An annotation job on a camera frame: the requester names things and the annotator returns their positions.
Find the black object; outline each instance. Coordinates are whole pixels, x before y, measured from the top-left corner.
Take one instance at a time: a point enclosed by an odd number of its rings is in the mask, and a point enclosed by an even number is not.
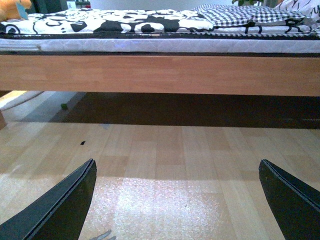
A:
[[[286,240],[320,240],[320,192],[264,159],[260,182]]]
[[[97,178],[88,160],[27,208],[0,225],[0,240],[77,240]]]

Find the small dark debris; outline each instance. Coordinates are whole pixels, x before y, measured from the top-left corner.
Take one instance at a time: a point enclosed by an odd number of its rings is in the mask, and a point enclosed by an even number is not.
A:
[[[68,106],[66,103],[61,103],[61,109],[62,110],[68,110]]]

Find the orange stuffed toy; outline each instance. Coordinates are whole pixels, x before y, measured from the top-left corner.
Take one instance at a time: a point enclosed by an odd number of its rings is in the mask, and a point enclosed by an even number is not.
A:
[[[20,3],[25,9],[30,9],[32,5],[30,0],[0,0],[0,22],[21,19],[16,3]]]

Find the mattress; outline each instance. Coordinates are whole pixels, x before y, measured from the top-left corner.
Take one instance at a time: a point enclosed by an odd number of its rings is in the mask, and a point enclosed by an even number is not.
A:
[[[303,14],[267,7],[83,8],[0,23],[0,51],[317,54],[320,34]]]

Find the wooden floor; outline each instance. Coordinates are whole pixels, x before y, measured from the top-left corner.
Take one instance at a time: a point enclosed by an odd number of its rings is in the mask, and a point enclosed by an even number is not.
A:
[[[81,240],[108,230],[119,240],[284,240],[261,159],[320,190],[320,130],[20,121],[49,95],[3,112],[0,223],[90,158],[98,172]]]

